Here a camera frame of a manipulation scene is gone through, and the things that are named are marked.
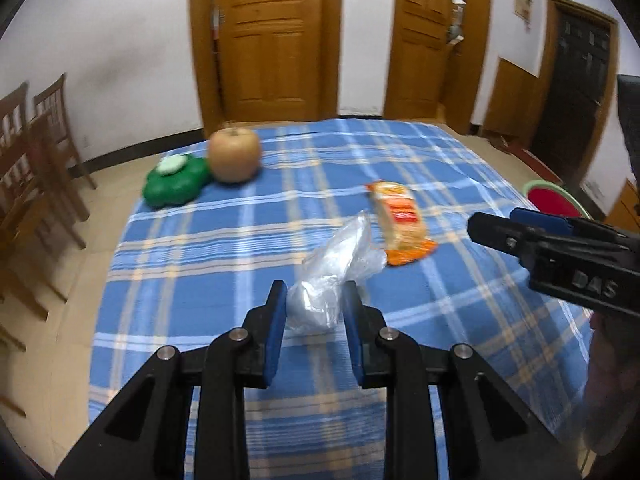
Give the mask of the right hand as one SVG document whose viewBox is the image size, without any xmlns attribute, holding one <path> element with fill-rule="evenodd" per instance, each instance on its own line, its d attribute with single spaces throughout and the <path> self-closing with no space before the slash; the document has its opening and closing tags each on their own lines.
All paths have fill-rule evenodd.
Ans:
<svg viewBox="0 0 640 480">
<path fill-rule="evenodd" d="M 585 440 L 613 453 L 639 413 L 639 320 L 594 312 L 590 318 Z"/>
</svg>

